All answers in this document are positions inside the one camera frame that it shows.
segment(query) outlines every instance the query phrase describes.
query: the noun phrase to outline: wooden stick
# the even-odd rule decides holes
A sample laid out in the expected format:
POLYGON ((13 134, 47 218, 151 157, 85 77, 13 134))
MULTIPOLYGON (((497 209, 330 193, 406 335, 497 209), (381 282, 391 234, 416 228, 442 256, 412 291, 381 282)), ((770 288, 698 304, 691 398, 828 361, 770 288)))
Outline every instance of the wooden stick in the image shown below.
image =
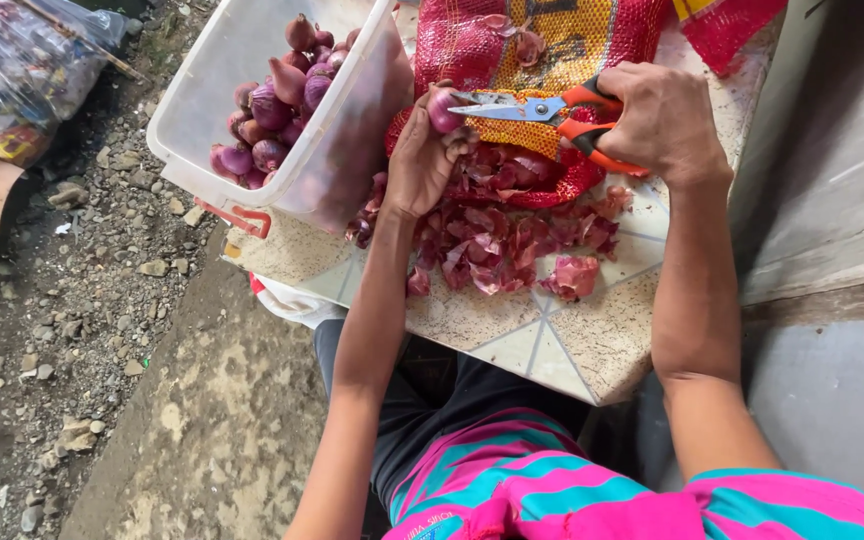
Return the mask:
POLYGON ((119 71, 125 73, 127 76, 131 77, 132 79, 146 82, 146 83, 150 82, 150 80, 146 79, 144 75, 142 75, 141 73, 139 73, 135 69, 131 68, 126 62, 115 57, 112 53, 110 53, 106 49, 103 49, 98 44, 94 43, 91 39, 89 39, 88 37, 85 37, 84 35, 78 33, 78 31, 72 30, 71 28, 67 27, 66 23, 55 18, 52 15, 52 13, 42 9, 36 3, 32 2, 32 0, 14 0, 14 1, 16 4, 18 4, 20 6, 25 6, 26 8, 29 8, 30 10, 32 10, 36 15, 38 15, 42 19, 45 19, 45 20, 49 21, 50 23, 52 23, 56 32, 62 34, 66 38, 74 38, 74 39, 82 42, 89 49, 92 49, 93 51, 104 56, 105 59, 108 60, 109 62, 111 62, 115 68, 118 68, 119 71))

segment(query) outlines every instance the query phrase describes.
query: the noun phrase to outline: scissor blade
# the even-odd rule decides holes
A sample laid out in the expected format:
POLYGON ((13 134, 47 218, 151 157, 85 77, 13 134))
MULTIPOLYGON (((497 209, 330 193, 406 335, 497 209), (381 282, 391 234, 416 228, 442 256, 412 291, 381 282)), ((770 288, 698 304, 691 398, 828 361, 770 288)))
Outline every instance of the scissor blade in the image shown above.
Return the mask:
POLYGON ((495 120, 525 121, 525 104, 472 104, 469 106, 450 106, 450 112, 467 117, 494 118, 495 120))
POLYGON ((499 92, 452 92, 452 95, 479 105, 514 106, 519 104, 516 96, 499 92))

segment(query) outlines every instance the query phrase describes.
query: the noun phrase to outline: striped shirt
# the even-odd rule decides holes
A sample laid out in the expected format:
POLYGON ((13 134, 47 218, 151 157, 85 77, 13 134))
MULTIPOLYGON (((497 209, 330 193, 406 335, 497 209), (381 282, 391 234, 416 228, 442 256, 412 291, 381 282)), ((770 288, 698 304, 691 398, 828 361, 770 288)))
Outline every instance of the striped shirt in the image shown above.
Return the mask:
POLYGON ((798 472, 723 469, 659 494, 519 408, 436 440, 395 489, 390 521, 384 540, 864 540, 864 493, 798 472))

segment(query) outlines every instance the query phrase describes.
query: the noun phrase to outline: clear plastic bin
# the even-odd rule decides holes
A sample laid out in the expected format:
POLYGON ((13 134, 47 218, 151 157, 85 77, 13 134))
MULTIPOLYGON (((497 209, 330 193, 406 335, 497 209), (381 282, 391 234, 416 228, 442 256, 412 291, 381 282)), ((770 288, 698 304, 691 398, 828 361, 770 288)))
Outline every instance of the clear plastic bin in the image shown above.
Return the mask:
POLYGON ((162 177, 225 213, 275 207, 327 231, 345 229, 385 166, 383 138, 412 98, 413 73, 391 17, 396 0, 222 0, 178 68, 149 123, 162 177), (240 83, 262 83, 270 56, 290 47, 299 13, 336 42, 362 25, 342 69, 269 185, 248 190, 212 172, 213 143, 230 144, 226 119, 240 83))

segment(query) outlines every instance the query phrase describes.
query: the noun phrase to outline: scissors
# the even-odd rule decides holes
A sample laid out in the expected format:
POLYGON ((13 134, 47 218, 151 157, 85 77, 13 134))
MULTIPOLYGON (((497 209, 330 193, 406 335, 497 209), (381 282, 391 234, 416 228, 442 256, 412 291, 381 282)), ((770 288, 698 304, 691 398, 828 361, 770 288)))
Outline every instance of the scissors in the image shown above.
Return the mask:
POLYGON ((556 129, 569 140, 594 164, 603 166, 607 171, 645 174, 647 169, 638 165, 619 161, 595 149, 608 130, 616 127, 616 122, 606 124, 586 124, 559 115, 565 108, 587 105, 593 107, 599 114, 616 114, 622 112, 622 102, 610 94, 598 89, 599 76, 595 75, 582 84, 572 86, 558 97, 530 97, 525 103, 520 102, 512 94, 499 92, 454 92, 452 95, 475 103, 465 106, 452 106, 450 112, 467 117, 492 118, 495 120, 513 120, 517 122, 542 122, 556 129))

